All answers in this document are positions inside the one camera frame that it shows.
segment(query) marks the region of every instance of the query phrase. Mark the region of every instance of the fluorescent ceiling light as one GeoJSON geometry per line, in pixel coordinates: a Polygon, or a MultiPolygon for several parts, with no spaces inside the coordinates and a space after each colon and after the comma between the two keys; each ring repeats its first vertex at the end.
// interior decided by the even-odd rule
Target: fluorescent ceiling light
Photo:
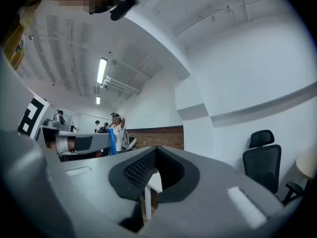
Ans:
{"type": "Polygon", "coordinates": [[[107,60],[104,58],[101,58],[99,63],[98,76],[97,76],[97,83],[99,84],[103,83],[106,65],[107,65],[107,60]]]}

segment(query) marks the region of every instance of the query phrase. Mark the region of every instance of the chair armrest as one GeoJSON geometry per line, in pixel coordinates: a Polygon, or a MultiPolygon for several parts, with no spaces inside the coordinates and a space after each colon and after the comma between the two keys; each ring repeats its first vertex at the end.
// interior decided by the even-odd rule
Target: chair armrest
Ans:
{"type": "Polygon", "coordinates": [[[296,195],[300,195],[300,194],[302,194],[304,192],[302,187],[300,187],[298,184],[296,184],[294,182],[288,182],[286,184],[286,187],[288,187],[290,189],[290,191],[292,191],[296,195]]]}

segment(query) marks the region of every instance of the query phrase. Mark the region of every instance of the white table leg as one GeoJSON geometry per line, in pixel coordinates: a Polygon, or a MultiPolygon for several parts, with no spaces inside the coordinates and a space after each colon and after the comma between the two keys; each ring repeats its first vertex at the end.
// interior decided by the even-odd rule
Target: white table leg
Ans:
{"type": "Polygon", "coordinates": [[[151,188],[146,185],[145,189],[145,212],[147,216],[147,220],[151,220],[152,214],[151,214],[151,188]]]}

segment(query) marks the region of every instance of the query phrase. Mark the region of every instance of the black mesh chair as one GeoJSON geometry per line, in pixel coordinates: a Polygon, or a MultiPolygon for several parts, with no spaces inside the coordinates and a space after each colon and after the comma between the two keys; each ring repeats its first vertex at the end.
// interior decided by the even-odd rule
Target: black mesh chair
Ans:
{"type": "MultiPolygon", "coordinates": [[[[279,167],[281,162],[282,149],[279,145],[269,145],[274,143],[274,135],[270,130],[260,130],[251,135],[249,148],[243,154],[243,165],[245,174],[256,182],[260,183],[273,194],[278,190],[279,167]]],[[[293,183],[288,182],[286,186],[290,189],[283,203],[288,203],[293,193],[301,195],[303,189],[293,183]]]]}

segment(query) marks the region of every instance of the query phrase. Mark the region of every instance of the blue panel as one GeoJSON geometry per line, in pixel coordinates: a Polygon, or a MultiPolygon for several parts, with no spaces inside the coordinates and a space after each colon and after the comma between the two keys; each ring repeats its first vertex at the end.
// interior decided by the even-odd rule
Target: blue panel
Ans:
{"type": "Polygon", "coordinates": [[[107,128],[107,132],[110,134],[110,142],[111,142],[111,146],[109,148],[110,150],[110,155],[115,155],[117,154],[117,150],[115,148],[115,136],[113,133],[113,128],[107,128]]]}

